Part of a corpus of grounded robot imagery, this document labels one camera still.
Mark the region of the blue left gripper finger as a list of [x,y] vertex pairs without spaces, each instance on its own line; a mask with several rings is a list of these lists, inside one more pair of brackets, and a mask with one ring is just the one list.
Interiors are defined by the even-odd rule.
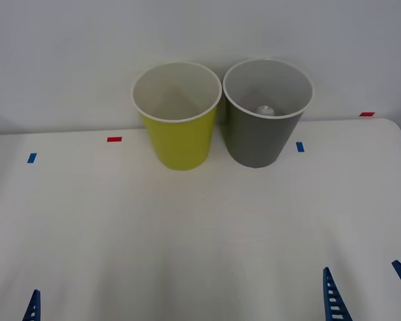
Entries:
[[22,321],[40,321],[41,320],[41,292],[35,289],[24,313]]

